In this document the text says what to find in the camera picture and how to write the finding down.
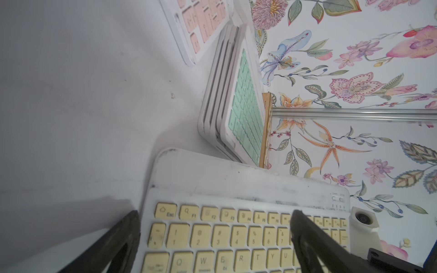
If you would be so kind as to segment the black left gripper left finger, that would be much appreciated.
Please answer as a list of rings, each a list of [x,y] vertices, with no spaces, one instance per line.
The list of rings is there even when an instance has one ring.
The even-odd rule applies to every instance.
[[[132,210],[61,273],[129,273],[138,251],[141,222]]]

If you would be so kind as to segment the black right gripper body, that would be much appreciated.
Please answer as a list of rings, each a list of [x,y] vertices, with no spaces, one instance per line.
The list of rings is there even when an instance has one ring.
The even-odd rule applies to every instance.
[[[378,273],[435,273],[437,271],[437,250],[433,249],[423,266],[413,265],[376,249],[369,249],[368,263]]]

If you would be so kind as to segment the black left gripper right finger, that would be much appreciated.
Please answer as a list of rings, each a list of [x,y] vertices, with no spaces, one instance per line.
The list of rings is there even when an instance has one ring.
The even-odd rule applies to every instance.
[[[321,262],[332,273],[374,273],[369,263],[350,254],[300,210],[293,211],[291,239],[303,273],[322,273]]]

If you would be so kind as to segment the yellow keyboard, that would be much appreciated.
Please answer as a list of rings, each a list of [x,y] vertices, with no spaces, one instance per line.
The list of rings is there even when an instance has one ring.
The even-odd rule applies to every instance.
[[[349,192],[181,149],[155,159],[135,273],[299,273],[292,213],[349,250]]]
[[[228,46],[233,46],[238,29],[239,28],[236,26],[226,25],[220,33],[200,116],[198,119],[199,134],[227,159],[232,161],[238,161],[238,159],[235,154],[230,151],[230,149],[228,149],[221,141],[220,133],[215,128],[216,118],[213,115],[217,113],[217,107],[220,105],[220,100],[217,98],[217,96],[223,94],[223,90],[219,88],[219,85],[222,71],[227,71],[226,68],[223,68],[226,52]]]

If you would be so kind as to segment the mint green keyboard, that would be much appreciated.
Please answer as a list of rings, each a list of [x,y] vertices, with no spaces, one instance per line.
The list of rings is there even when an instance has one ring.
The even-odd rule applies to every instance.
[[[258,167],[261,160],[265,111],[258,77],[249,51],[247,24],[237,29],[220,122],[221,141],[243,164]]]

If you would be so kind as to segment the white keyboard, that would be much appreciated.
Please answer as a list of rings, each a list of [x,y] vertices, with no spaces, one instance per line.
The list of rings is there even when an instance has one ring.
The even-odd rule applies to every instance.
[[[225,124],[226,101],[231,87],[231,78],[236,71],[234,64],[241,43],[246,36],[247,24],[239,27],[227,25],[223,29],[224,40],[220,46],[218,65],[216,68],[215,83],[216,95],[213,103],[212,120],[210,124],[210,137],[215,147],[222,154],[234,162],[241,163],[242,160],[234,151],[234,144],[226,144],[222,141],[226,133],[221,132],[221,126]]]

